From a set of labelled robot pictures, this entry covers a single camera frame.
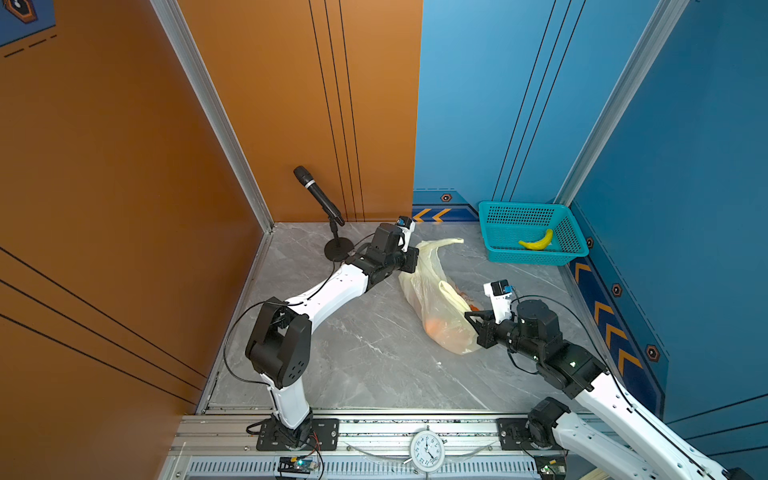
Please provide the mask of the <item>yellowish printed plastic bag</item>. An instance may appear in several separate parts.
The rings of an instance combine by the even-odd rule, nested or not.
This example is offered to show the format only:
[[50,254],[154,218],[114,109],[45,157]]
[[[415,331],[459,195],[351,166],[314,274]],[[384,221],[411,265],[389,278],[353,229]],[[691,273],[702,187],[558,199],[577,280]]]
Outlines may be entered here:
[[464,314],[472,310],[466,298],[445,274],[438,251],[463,244],[462,238],[421,241],[414,273],[402,272],[399,283],[404,296],[421,320],[428,337],[445,350],[466,355],[480,349],[478,334]]

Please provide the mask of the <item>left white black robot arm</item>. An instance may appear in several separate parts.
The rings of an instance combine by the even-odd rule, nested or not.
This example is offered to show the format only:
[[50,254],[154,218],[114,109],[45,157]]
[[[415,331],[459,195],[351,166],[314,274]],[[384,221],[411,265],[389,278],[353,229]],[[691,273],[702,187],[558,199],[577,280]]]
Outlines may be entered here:
[[302,382],[314,331],[348,302],[396,271],[413,273],[419,250],[410,244],[412,218],[380,224],[371,242],[347,257],[328,279],[288,300],[266,300],[246,343],[245,357],[267,386],[278,438],[291,449],[312,434],[312,410]]

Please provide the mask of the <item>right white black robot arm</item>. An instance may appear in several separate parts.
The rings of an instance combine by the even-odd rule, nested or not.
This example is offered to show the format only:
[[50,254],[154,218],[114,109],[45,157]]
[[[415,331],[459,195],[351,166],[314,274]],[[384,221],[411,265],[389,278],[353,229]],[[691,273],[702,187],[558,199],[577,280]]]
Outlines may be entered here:
[[542,300],[495,296],[493,307],[464,317],[483,348],[502,346],[532,360],[537,375],[618,435],[613,440],[564,403],[546,398],[528,414],[533,443],[560,447],[612,479],[747,479],[697,450],[624,388],[603,360],[566,340],[559,318]]

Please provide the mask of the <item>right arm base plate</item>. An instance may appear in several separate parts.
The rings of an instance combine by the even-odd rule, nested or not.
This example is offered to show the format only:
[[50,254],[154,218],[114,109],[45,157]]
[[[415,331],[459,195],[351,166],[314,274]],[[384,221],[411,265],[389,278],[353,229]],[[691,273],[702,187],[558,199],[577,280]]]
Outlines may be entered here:
[[554,436],[555,421],[498,418],[496,427],[503,451],[563,450]]

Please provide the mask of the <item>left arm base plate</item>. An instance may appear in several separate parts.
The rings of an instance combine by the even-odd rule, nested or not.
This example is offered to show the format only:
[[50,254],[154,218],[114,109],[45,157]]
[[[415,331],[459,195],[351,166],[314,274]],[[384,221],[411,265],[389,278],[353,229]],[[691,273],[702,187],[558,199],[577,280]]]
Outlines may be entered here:
[[308,417],[296,429],[289,429],[274,416],[259,424],[258,451],[335,451],[339,440],[338,418]]

